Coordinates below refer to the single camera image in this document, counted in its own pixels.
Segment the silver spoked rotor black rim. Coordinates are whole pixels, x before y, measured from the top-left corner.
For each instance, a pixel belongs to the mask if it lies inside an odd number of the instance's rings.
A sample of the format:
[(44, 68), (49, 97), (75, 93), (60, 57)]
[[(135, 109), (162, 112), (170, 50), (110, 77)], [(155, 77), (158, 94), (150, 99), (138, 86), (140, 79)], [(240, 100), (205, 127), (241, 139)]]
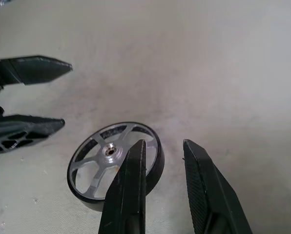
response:
[[(119, 122), (108, 125), (90, 135), (75, 151), (67, 169), (67, 183), (72, 194), (86, 207), (101, 212), (105, 197), (98, 198), (95, 193), (106, 171), (119, 168), (132, 146), (128, 141), (131, 132), (143, 133), (152, 140), (146, 141), (147, 149), (155, 150), (151, 166), (146, 170), (146, 194), (158, 183), (164, 170), (165, 155), (157, 133), (149, 126), (138, 122)], [(76, 187), (77, 172), (80, 168), (96, 163), (98, 171), (90, 181), (85, 192)]]

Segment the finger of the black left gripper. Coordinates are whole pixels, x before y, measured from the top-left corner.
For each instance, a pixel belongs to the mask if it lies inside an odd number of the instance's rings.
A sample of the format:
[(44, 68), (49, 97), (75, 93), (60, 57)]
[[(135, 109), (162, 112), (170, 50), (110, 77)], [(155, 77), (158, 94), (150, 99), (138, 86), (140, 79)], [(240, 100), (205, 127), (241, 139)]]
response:
[(33, 146), (64, 126), (63, 119), (24, 115), (0, 117), (0, 154)]
[(71, 72), (71, 64), (45, 56), (0, 59), (0, 86), (52, 82)]

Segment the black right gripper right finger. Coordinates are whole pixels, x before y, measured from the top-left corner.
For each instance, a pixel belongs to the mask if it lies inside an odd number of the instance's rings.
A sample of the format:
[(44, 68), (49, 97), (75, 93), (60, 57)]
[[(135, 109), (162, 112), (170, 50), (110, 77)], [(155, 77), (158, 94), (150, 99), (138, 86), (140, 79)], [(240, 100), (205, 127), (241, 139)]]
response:
[(187, 195), (195, 234), (253, 234), (238, 196), (195, 142), (183, 142)]

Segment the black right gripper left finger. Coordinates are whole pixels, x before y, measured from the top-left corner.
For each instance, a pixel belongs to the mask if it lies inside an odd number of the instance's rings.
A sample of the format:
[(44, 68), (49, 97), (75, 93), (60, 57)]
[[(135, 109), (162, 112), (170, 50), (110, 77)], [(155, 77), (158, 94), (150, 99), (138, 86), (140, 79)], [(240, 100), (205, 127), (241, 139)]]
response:
[(137, 141), (107, 190), (98, 234), (145, 234), (146, 142)]

